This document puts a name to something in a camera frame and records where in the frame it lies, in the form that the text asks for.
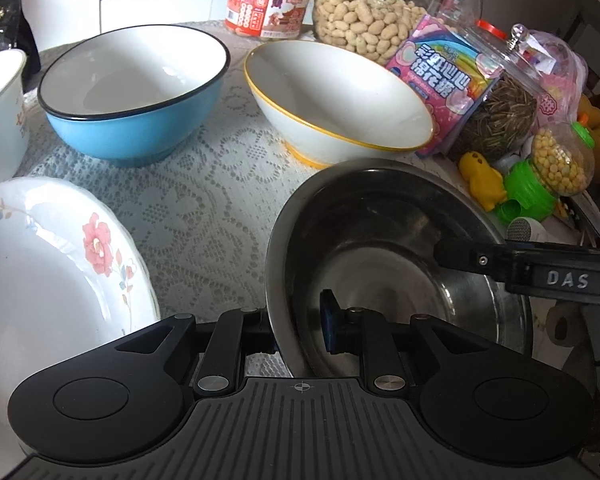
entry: blue bowl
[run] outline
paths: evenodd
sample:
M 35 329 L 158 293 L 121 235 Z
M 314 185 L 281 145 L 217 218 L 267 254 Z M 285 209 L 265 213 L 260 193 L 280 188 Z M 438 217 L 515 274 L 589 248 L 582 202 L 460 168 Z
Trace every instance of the blue bowl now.
M 168 156 L 213 109 L 227 47 L 180 25 L 121 28 L 83 41 L 53 63 L 38 101 L 64 142 L 118 166 Z

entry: green plastic base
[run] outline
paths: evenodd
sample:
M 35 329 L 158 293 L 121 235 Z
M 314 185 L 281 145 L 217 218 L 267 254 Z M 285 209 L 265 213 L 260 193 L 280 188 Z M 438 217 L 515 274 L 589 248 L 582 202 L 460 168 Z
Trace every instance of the green plastic base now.
M 541 222 L 554 212 L 557 198 L 534 175 L 528 160 L 518 162 L 504 179 L 508 200 L 496 207 L 498 218 L 509 225 L 519 216 Z

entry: stainless steel basin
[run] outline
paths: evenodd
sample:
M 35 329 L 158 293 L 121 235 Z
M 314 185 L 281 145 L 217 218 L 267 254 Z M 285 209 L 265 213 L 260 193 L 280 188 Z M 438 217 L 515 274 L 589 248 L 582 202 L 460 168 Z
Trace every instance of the stainless steel basin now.
M 528 299 L 490 278 L 442 269 L 441 235 L 503 243 L 462 193 L 438 177 L 389 160 L 355 160 L 317 173 L 292 195 L 273 228 L 267 309 L 295 376 L 354 376 L 358 359 L 328 354 L 318 295 L 364 306 L 391 321 L 433 314 L 518 352 L 531 352 Z

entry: table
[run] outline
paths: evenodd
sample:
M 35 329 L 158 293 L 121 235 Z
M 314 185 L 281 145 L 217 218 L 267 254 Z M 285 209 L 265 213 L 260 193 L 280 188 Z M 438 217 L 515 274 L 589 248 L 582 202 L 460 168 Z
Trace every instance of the table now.
M 31 140 L 18 175 L 62 178 L 92 192 L 134 238 L 161 316 L 191 312 L 207 322 L 232 308 L 264 307 L 271 229 L 286 200 L 316 170 L 290 155 L 251 95 L 242 62 L 258 43 L 229 33 L 222 22 L 187 25 L 223 41 L 232 63 L 216 110 L 173 155 L 133 169 L 81 155 L 56 136 L 31 89 L 25 95 Z M 69 47 L 43 52 L 43 70 Z M 466 192 L 448 161 L 413 154 L 399 160 Z M 247 370 L 288 375 L 279 356 L 254 356 Z

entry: ribbed black surface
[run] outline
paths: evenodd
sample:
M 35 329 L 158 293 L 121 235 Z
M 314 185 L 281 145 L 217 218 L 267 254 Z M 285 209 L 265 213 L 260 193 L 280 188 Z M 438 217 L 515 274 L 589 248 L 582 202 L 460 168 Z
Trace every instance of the ribbed black surface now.
M 522 480 L 594 479 L 571 459 L 533 468 L 473 462 L 437 443 L 406 402 L 355 379 L 250 378 L 200 401 L 163 446 L 129 462 L 64 466 L 28 459 L 11 480 Z

